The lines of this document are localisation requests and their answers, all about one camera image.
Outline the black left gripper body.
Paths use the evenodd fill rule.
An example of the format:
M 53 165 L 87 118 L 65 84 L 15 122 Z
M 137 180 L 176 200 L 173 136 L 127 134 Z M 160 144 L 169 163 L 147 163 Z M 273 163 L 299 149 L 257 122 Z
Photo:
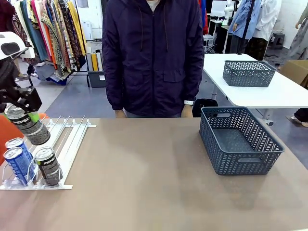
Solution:
M 0 88 L 0 103 L 11 103 L 25 112 L 37 112 L 42 106 L 39 94 L 33 86 Z

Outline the black Pepsi can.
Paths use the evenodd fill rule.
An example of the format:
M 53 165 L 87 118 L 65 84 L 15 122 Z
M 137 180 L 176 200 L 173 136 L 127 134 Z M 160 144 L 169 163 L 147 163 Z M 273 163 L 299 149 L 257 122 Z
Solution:
M 22 108 L 7 103 L 4 114 L 33 145 L 42 145 L 50 139 L 51 134 L 42 121 L 34 124 Z
M 42 147 L 35 153 L 34 159 L 46 185 L 50 187 L 58 186 L 63 178 L 63 173 L 54 150 L 51 147 Z

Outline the blue Pepsi can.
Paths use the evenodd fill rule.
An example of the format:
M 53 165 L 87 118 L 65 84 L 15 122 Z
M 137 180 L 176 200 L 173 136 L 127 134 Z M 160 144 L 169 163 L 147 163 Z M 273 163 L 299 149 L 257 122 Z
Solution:
M 23 186 L 26 186 L 35 176 L 35 166 L 32 158 L 28 158 L 21 147 L 13 147 L 4 153 L 4 158 L 11 166 L 14 174 Z
M 11 139 L 11 140 L 8 140 L 6 143 L 5 143 L 5 147 L 6 149 L 11 149 L 11 148 L 14 148 L 14 147 L 21 147 L 26 155 L 26 157 L 32 161 L 33 159 L 33 156 L 31 154 L 31 152 L 28 150 L 25 142 L 23 141 L 22 138 L 14 138 L 14 139 Z

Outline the person's left sleeved forearm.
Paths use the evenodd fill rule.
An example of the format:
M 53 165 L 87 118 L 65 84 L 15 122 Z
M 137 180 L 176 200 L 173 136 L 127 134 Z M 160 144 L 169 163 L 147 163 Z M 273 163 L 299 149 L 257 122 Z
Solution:
M 204 54 L 190 56 L 185 63 L 184 101 L 195 101 L 202 80 Z

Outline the person's right sleeved forearm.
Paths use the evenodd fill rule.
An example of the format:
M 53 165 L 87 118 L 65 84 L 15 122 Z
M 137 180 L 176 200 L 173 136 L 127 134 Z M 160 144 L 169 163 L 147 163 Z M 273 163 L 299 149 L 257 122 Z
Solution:
M 114 111 L 123 109 L 123 67 L 116 56 L 105 55 L 104 72 L 106 78 L 106 95 Z

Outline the person's left hand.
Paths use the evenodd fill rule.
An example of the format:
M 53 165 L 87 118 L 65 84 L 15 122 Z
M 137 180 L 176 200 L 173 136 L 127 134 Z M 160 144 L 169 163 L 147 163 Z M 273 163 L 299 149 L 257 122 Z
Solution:
M 185 104 L 181 112 L 181 117 L 182 118 L 193 118 L 193 113 L 192 113 L 193 108 L 192 107 L 193 107 L 192 105 Z

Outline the rack of colourful patterned clothes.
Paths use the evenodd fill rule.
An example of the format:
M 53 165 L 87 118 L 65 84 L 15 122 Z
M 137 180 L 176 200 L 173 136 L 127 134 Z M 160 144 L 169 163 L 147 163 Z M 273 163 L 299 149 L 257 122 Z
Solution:
M 24 60 L 41 81 L 64 85 L 87 64 L 76 0 L 10 0 L 15 33 L 30 51 Z

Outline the grey plastic storage bin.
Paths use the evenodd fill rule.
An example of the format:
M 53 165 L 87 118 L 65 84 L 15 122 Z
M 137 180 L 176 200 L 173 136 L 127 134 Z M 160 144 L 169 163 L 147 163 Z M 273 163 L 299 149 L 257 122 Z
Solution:
M 87 85 L 92 88 L 105 88 L 106 80 L 104 71 L 88 71 Z

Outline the white air purifier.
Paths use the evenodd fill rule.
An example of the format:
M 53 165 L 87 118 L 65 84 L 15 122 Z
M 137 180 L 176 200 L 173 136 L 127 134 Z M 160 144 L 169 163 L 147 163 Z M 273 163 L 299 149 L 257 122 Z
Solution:
M 86 41 L 93 40 L 92 26 L 90 21 L 81 21 L 84 37 Z

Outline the person in dark purple jacket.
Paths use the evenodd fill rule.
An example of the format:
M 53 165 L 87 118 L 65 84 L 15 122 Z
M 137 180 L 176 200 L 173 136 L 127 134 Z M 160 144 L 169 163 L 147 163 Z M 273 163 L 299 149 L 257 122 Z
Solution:
M 199 0 L 108 0 L 103 61 L 122 63 L 126 118 L 181 117 L 185 63 L 200 53 Z

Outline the slate blue woven plastic basket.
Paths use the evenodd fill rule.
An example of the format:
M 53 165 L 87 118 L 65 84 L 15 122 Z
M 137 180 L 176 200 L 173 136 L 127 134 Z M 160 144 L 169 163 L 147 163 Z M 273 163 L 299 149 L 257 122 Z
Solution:
M 266 175 L 284 147 L 246 107 L 203 107 L 199 133 L 214 171 Z
M 223 79 L 232 87 L 268 87 L 276 69 L 264 61 L 231 61 L 224 64 Z

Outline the black stand pole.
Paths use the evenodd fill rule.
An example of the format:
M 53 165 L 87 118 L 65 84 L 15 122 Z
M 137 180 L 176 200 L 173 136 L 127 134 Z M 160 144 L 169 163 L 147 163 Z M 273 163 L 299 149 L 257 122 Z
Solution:
M 245 3 L 242 7 L 243 11 L 242 11 L 241 19 L 244 20 L 246 18 L 246 22 L 245 22 L 242 38 L 239 40 L 239 45 L 237 49 L 238 55 L 242 54 L 244 50 L 244 44 L 246 42 L 246 35 L 247 35 L 247 31 L 248 31 L 249 24 L 251 21 L 251 16 L 252 16 L 253 8 L 255 5 L 255 1 L 256 0 L 245 0 Z

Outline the white folding table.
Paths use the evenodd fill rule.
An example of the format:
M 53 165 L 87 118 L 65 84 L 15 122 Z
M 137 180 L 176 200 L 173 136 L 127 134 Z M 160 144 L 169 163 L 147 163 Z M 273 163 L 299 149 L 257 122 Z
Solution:
M 254 58 L 247 54 L 206 54 L 204 56 L 204 71 L 214 83 L 211 94 L 213 100 L 216 99 L 219 90 L 234 106 L 265 109 L 265 112 L 261 113 L 262 119 L 270 126 L 273 125 L 271 116 L 274 109 L 308 108 L 308 90 L 278 72 L 274 74 L 267 88 L 229 86 L 222 77 L 226 60 L 253 61 Z

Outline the grey plastic stool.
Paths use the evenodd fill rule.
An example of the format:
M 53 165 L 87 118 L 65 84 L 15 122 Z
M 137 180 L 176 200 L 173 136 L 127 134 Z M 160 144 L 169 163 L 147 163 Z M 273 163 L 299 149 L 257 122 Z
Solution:
M 285 34 L 281 32 L 275 32 L 270 39 L 270 48 L 272 50 L 281 50 L 283 48 Z

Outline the brown cardboard box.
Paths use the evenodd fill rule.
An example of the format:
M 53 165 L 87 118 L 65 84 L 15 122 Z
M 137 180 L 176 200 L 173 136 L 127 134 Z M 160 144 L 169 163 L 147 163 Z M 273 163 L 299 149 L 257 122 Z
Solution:
M 308 89 L 308 60 L 289 60 L 281 68 L 280 73 Z

